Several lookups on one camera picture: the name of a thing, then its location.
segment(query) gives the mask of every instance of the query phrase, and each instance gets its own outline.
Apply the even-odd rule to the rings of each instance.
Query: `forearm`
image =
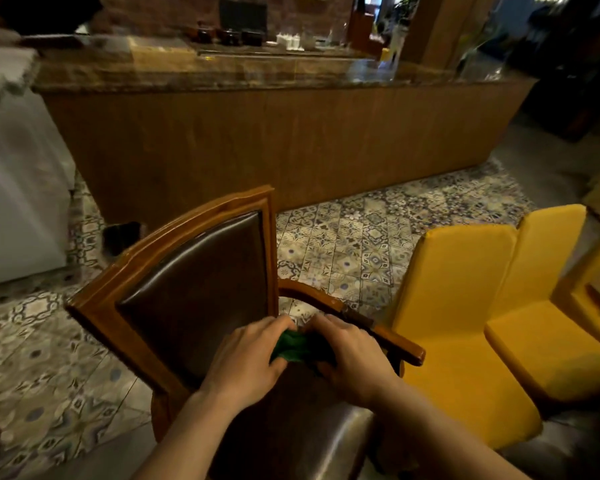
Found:
[[[136,472],[134,480],[204,480],[235,414],[211,395],[196,392],[169,432]]]
[[[432,479],[528,480],[402,380],[387,387],[377,413],[388,423],[398,425],[409,451]]]

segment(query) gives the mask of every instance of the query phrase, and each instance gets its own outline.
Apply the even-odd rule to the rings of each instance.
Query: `gray floor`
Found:
[[[503,142],[494,150],[507,170],[518,179],[539,207],[577,203],[587,192],[590,177],[600,171],[600,141],[584,139],[569,144],[537,128],[524,117],[516,118]],[[590,216],[571,262],[584,254],[600,236],[600,222]],[[151,425],[96,448],[88,455],[50,470],[37,480],[126,480],[151,452],[155,441]],[[379,475],[369,463],[360,479]]]

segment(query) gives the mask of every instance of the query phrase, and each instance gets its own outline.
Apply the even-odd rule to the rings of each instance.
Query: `bar counter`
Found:
[[[124,40],[43,51],[34,83],[110,224],[156,228],[262,184],[284,210],[475,165],[535,83],[486,57],[458,75]]]

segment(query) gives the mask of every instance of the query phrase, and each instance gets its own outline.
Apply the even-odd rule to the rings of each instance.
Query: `chair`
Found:
[[[552,300],[600,341],[600,295],[589,284],[600,272],[600,242],[558,282]]]
[[[491,346],[538,404],[600,391],[600,343],[550,300],[585,216],[577,204],[524,217],[485,327]]]
[[[394,369],[424,350],[321,291],[279,280],[271,187],[210,202],[158,229],[71,298],[69,313],[153,390],[158,441],[200,386],[225,334],[278,314],[278,296],[304,299],[356,323]],[[337,399],[309,368],[289,364],[273,390],[232,422],[215,480],[348,479],[359,471],[371,411]]]
[[[494,449],[541,430],[535,405],[484,337],[515,242],[507,225],[429,231],[392,309],[393,331],[427,350],[424,365],[408,368],[404,380]]]

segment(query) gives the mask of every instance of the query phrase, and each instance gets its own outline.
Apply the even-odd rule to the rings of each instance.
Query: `wooden counter panel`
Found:
[[[46,94],[107,223],[263,184],[281,210],[487,159],[533,84]]]

